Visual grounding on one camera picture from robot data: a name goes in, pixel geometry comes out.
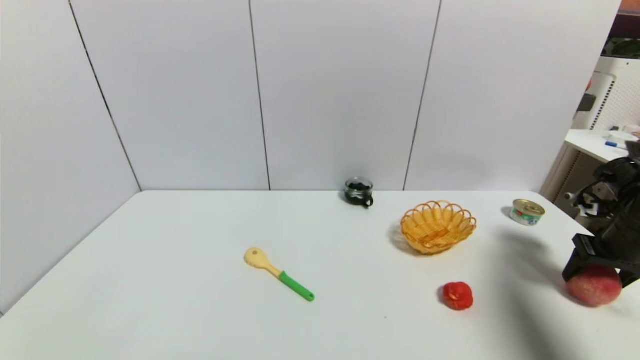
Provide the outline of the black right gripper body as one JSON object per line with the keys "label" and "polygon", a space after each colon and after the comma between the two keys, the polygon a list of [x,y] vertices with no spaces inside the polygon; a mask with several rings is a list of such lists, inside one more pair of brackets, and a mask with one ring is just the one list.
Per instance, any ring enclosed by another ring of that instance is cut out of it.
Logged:
{"label": "black right gripper body", "polygon": [[576,234],[572,242],[583,268],[601,265],[639,273],[639,219],[617,215],[598,235]]}

